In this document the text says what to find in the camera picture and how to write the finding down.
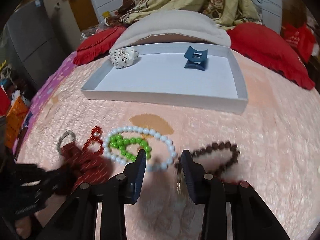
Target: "yellow object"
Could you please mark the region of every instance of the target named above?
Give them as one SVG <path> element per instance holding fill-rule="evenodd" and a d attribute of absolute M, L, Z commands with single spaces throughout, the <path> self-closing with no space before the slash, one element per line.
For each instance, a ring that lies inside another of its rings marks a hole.
<path fill-rule="evenodd" d="M 104 18 L 109 18 L 111 15 L 110 15 L 109 11 L 106 11 L 106 12 L 104 12 L 104 13 L 102 14 L 102 16 L 103 16 Z"/>
<path fill-rule="evenodd" d="M 1 66 L 0 66 L 0 71 L 3 69 L 3 67 L 4 67 L 5 65 L 7 65 L 7 61 L 6 61 L 6 60 L 1 64 Z"/>
<path fill-rule="evenodd" d="M 12 149 L 13 144 L 18 136 L 20 127 L 26 117 L 29 108 L 24 104 L 21 97 L 18 97 L 11 109 L 9 110 L 6 120 L 7 127 L 5 132 L 5 145 Z"/>

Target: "red pillow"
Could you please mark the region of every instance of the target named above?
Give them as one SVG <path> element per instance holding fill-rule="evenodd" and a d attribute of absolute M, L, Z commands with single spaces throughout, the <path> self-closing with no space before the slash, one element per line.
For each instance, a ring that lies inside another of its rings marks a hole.
<path fill-rule="evenodd" d="M 122 26 L 116 26 L 87 38 L 78 47 L 77 56 L 73 59 L 73 64 L 79 66 L 93 61 L 97 56 L 111 49 L 126 29 Z"/>
<path fill-rule="evenodd" d="M 273 30 L 256 23 L 243 23 L 229 30 L 231 49 L 279 72 L 298 86 L 311 90 L 315 83 L 297 53 Z"/>

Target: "pink blanket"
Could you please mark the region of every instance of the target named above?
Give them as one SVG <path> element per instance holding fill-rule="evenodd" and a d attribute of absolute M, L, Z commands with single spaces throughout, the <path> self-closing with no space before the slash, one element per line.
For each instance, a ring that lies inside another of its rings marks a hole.
<path fill-rule="evenodd" d="M 247 180 L 266 202 L 290 239 L 306 240 L 320 220 L 320 96 L 237 54 L 244 74 L 249 103 L 242 115 L 188 107 L 88 100 L 80 88 L 107 59 L 76 68 L 46 103 L 19 155 L 19 162 L 58 168 L 62 158 L 56 142 L 66 130 L 77 135 L 82 146 L 91 128 L 99 125 L 104 134 L 139 114 L 156 114 L 173 128 L 170 138 L 177 152 L 196 149 L 212 141 L 236 142 L 239 163 L 223 175 L 226 181 Z M 153 157 L 165 160 L 166 151 L 150 140 Z M 214 169 L 219 155 L 199 160 Z M 114 164 L 114 174 L 123 166 Z M 176 175 L 146 173 L 141 197 L 125 206 L 128 239 L 198 239 L 203 206 L 177 199 Z M 37 215 L 42 224 L 50 219 L 63 199 L 53 196 Z"/>

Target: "black robotic claw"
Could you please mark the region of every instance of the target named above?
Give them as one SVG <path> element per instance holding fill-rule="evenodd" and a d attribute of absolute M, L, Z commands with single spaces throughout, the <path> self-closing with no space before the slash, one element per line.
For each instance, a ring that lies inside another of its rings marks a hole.
<path fill-rule="evenodd" d="M 140 196 L 147 157 L 140 150 L 136 161 L 106 183 L 82 183 L 40 232 L 37 240 L 94 239 L 98 203 L 102 203 L 101 240 L 126 240 L 124 204 L 135 204 Z"/>
<path fill-rule="evenodd" d="M 234 240 L 290 240 L 279 221 L 247 181 L 224 183 L 205 173 L 194 163 L 188 150 L 181 165 L 189 196 L 195 204 L 205 204 L 201 240 L 227 239 L 226 203 L 231 204 Z"/>

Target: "metal screw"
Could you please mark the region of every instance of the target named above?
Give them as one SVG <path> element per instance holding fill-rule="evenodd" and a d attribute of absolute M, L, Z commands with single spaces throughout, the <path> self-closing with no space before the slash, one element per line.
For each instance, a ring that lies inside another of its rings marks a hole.
<path fill-rule="evenodd" d="M 120 174 L 118 174 L 117 176 L 116 176 L 116 179 L 117 180 L 123 180 L 123 179 L 125 179 L 125 174 L 123 174 L 123 173 L 120 173 Z"/>
<path fill-rule="evenodd" d="M 240 186 L 241 186 L 241 187 L 244 187 L 244 188 L 247 188 L 247 187 L 250 186 L 250 184 L 249 184 L 249 182 L 243 180 L 243 181 L 240 182 Z"/>
<path fill-rule="evenodd" d="M 88 182 L 84 182 L 80 185 L 80 189 L 87 189 L 90 186 Z"/>
<path fill-rule="evenodd" d="M 210 173 L 204 174 L 203 177 L 204 177 L 205 179 L 207 179 L 207 180 L 213 179 L 213 175 L 210 174 Z"/>

